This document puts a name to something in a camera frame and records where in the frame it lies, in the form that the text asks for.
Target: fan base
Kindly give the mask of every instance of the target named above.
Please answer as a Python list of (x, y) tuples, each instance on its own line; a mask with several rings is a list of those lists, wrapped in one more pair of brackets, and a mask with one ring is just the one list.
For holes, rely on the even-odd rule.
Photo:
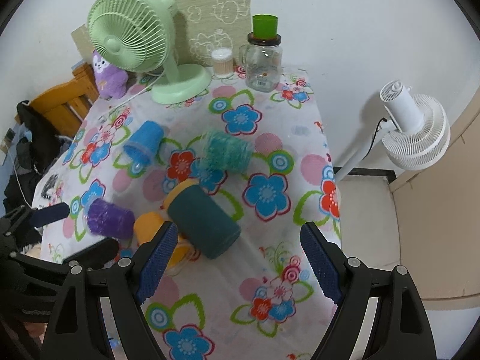
[(212, 75), (199, 64), (178, 66), (179, 80), (169, 82), (166, 76), (152, 86), (153, 100), (160, 104), (176, 104), (199, 95), (210, 85)]

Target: stuffed animal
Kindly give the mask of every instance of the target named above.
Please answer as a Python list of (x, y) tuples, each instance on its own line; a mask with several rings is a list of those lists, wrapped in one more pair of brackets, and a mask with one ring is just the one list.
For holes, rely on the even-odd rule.
[(127, 92), (128, 74), (126, 71), (106, 61), (97, 50), (93, 51), (93, 71), (98, 92), (104, 99), (119, 99)]

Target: floral tablecloth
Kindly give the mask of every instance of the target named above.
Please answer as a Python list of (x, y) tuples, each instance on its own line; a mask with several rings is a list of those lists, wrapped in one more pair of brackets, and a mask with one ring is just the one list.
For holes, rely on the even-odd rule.
[[(250, 90), (244, 78), (236, 68), (232, 78), (214, 79), (203, 93), (176, 105), (156, 104), (147, 91), (119, 108), (123, 99), (97, 100), (35, 192), (35, 206), (70, 205), (70, 216), (43, 233), (41, 257), (57, 263), (100, 239), (83, 223), (83, 208), (93, 195), (136, 216), (160, 210), (166, 217), (167, 193), (198, 178), (238, 222), (241, 236), (228, 251), (215, 260), (196, 251), (179, 274), (162, 278), (142, 307), (173, 360), (307, 360), (335, 312), (299, 244), (306, 221), (340, 243), (333, 168), (314, 89), (297, 69), (284, 68), (272, 93)], [(124, 99), (150, 79), (138, 80)], [(165, 138), (155, 164), (137, 169), (122, 144), (146, 120), (157, 121)], [(246, 174), (199, 169), (200, 137), (209, 128), (254, 144)], [(135, 239), (123, 243), (117, 259), (137, 247)], [(104, 313), (115, 342), (111, 316)]]

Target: floor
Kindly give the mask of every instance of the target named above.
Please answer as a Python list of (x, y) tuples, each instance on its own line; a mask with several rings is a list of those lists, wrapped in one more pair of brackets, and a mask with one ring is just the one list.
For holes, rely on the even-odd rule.
[[(338, 183), (342, 249), (371, 268), (392, 270), (400, 264), (397, 214), (385, 178), (347, 176)], [(377, 299), (371, 298), (351, 360), (359, 360), (370, 336)]]

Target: glass jar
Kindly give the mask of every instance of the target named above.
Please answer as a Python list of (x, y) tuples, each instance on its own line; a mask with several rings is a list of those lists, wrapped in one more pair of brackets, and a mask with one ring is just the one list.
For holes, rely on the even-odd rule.
[(245, 69), (247, 86), (260, 92), (272, 92), (282, 74), (281, 37), (263, 40), (248, 34), (249, 44), (240, 47), (240, 64)]

